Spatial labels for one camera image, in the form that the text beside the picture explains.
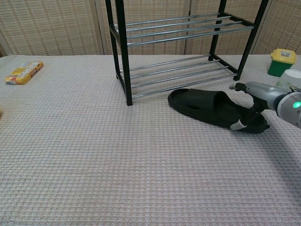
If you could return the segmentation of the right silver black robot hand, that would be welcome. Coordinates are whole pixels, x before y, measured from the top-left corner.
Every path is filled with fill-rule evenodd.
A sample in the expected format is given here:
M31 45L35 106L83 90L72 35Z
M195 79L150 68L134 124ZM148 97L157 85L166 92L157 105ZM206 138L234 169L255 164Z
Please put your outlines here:
M246 128L264 110L276 111L280 100L288 94L288 91L284 89L253 81L247 83L234 82L229 85L229 89L243 91L253 98L250 113L232 124L230 126L231 130Z

